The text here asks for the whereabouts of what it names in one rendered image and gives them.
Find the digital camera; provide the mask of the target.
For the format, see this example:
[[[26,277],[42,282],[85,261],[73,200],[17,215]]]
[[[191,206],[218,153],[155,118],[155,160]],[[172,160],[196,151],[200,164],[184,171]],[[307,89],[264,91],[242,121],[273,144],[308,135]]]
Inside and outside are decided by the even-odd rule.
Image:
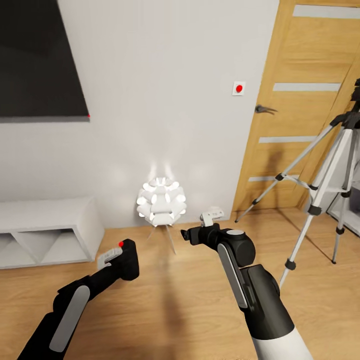
[[[119,242],[119,247],[122,248],[122,254],[118,257],[114,258],[113,260],[110,260],[109,262],[113,265],[120,260],[123,262],[127,262],[129,260],[132,260],[131,265],[126,269],[127,274],[123,277],[121,277],[122,280],[125,281],[132,281],[139,277],[140,271],[139,271],[139,261],[138,261],[138,254],[137,254],[137,248],[135,241],[127,238],[121,242]]]

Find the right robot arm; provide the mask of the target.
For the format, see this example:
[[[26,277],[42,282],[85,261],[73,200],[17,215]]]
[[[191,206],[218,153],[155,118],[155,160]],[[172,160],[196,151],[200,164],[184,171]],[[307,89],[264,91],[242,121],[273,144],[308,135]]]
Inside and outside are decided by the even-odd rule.
[[[218,252],[233,294],[245,320],[258,360],[314,360],[280,299],[280,287],[256,257],[253,241],[243,230],[221,229],[212,220],[220,210],[202,212],[200,226],[181,230],[193,246],[205,244]]]

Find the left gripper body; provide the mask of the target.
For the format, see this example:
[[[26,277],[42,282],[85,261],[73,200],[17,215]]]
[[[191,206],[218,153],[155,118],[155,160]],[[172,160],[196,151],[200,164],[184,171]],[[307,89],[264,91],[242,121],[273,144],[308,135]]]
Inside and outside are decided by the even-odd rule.
[[[104,279],[104,288],[103,290],[110,287],[116,280],[125,276],[127,274],[127,269],[125,268],[123,260],[112,264],[111,266],[106,266],[102,268],[95,274],[100,274]]]

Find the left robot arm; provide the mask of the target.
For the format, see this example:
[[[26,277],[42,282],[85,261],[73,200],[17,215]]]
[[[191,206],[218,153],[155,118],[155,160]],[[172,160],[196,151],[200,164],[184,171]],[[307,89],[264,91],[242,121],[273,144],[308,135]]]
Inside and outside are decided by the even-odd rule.
[[[97,258],[98,272],[58,290],[53,311],[44,316],[17,360],[63,360],[88,301],[127,274],[132,260],[109,261],[123,253],[113,248]]]

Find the camera tripod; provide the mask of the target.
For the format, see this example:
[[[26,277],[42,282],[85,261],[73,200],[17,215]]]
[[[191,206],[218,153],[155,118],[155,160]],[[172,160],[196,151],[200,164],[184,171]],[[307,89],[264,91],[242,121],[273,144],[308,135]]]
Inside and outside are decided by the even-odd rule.
[[[254,205],[259,203],[259,201],[277,184],[277,182],[282,181],[283,179],[288,179],[298,185],[301,185],[308,189],[309,191],[309,199],[310,199],[310,207],[308,212],[308,217],[305,221],[305,224],[301,230],[301,233],[298,237],[298,240],[295,244],[293,252],[287,262],[285,263],[285,271],[281,277],[279,282],[279,288],[281,289],[284,280],[287,276],[287,273],[290,270],[294,270],[296,268],[296,263],[294,262],[294,258],[297,255],[299,247],[302,243],[302,240],[307,232],[307,229],[310,225],[310,222],[313,216],[319,216],[322,212],[322,208],[319,207],[322,198],[325,192],[341,192],[342,205],[339,216],[338,227],[336,228],[337,236],[335,241],[334,253],[333,253],[333,264],[336,264],[336,256],[339,245],[340,235],[344,233],[345,229],[343,229],[344,216],[347,208],[348,197],[351,196],[352,190],[351,183],[352,177],[354,174],[358,147],[360,143],[360,79],[355,82],[356,88],[354,89],[353,94],[351,95],[351,101],[356,101],[352,111],[347,111],[346,114],[339,114],[335,117],[335,119],[329,124],[329,126],[304,150],[304,152],[297,157],[297,159],[289,165],[289,167],[282,173],[278,174],[275,177],[275,182],[263,192],[263,194],[258,198],[254,199],[252,202],[251,209]],[[342,125],[340,127],[340,131],[333,142],[321,168],[319,169],[314,181],[312,184],[308,184],[299,179],[296,179],[290,175],[287,175],[306,155],[309,153],[313,147],[315,147],[334,127],[336,127],[340,122]],[[343,187],[328,187],[328,184],[331,180],[331,177],[336,169],[336,166],[341,158],[341,155],[344,151],[344,148],[347,144],[347,141],[351,137],[349,155],[347,160],[347,168],[345,173],[344,185]]]

